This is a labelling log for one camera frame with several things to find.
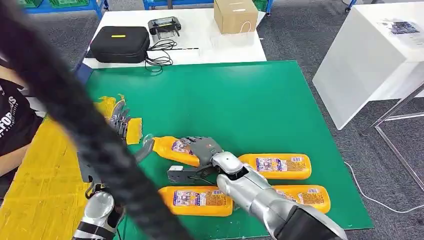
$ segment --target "blue shelf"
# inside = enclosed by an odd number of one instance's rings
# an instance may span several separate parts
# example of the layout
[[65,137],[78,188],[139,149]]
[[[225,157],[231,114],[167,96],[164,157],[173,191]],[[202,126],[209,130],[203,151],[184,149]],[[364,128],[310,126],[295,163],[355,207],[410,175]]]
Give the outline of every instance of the blue shelf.
[[29,14],[47,14],[47,13],[60,13],[60,12],[77,12],[77,11],[95,11],[99,19],[102,18],[102,8],[105,0],[101,0],[97,5],[96,0],[89,0],[86,6],[70,6],[63,8],[54,8],[50,5],[49,0],[43,0],[38,7],[25,8],[25,12]]
[[[271,5],[274,0],[268,0],[266,12],[271,13]],[[172,0],[172,5],[193,5],[193,4],[213,4],[214,0]],[[167,0],[143,0],[144,9],[150,10],[151,7],[168,6]]]

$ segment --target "black t-shirt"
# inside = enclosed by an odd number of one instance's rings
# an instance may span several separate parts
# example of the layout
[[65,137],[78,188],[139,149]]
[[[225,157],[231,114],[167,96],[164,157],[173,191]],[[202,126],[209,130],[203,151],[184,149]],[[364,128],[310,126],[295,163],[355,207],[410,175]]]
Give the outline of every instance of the black t-shirt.
[[29,144],[41,122],[17,88],[0,78],[0,156]]

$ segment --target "cable sleeve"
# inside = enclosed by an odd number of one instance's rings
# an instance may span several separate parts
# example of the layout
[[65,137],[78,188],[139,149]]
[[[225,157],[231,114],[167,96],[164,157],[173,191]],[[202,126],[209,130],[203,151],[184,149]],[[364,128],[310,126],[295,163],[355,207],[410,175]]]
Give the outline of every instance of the cable sleeve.
[[38,36],[14,1],[0,0],[0,29],[3,56],[48,114],[65,128],[136,225],[152,239],[192,239],[97,111],[82,84]]

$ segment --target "person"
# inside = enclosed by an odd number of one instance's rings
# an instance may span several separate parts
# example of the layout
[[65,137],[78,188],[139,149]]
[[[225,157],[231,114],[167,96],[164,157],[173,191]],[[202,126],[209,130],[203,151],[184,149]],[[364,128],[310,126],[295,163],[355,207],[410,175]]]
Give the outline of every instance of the person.
[[0,202],[42,122],[20,93],[25,86],[0,58]]

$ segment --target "black case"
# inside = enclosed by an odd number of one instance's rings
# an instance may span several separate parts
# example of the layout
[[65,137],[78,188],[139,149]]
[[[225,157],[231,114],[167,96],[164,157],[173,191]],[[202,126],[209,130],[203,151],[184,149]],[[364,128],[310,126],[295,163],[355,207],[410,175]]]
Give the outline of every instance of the black case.
[[143,26],[104,26],[90,45],[101,63],[141,63],[150,46],[149,32]]

